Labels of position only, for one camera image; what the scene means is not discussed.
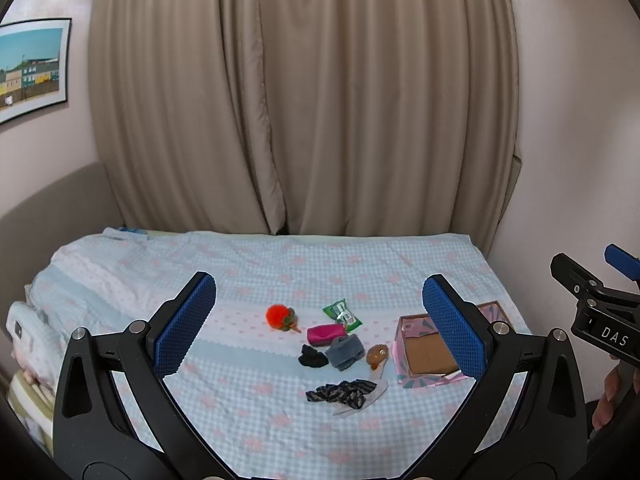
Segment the person's right hand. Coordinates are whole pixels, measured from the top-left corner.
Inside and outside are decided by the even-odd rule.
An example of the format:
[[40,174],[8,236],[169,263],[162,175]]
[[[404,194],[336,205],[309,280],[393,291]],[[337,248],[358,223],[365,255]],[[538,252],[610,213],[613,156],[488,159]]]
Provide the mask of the person's right hand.
[[594,431],[600,431],[613,418],[616,408],[615,398],[620,390],[620,374],[614,367],[604,378],[603,393],[593,411],[591,422]]

